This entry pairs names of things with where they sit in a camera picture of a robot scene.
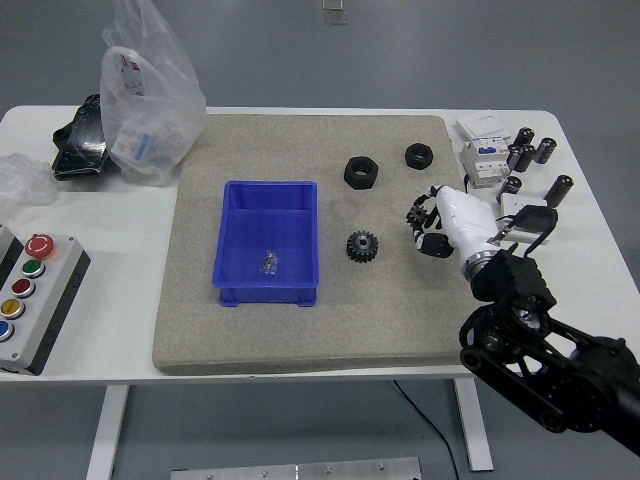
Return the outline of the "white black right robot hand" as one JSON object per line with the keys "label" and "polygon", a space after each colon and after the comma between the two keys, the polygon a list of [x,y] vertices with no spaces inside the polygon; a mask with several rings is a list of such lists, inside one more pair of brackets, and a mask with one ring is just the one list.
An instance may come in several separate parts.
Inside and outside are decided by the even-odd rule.
{"label": "white black right robot hand", "polygon": [[420,253],[444,259],[457,252],[463,270],[499,250],[491,206],[449,186],[429,187],[413,202],[406,221]]}

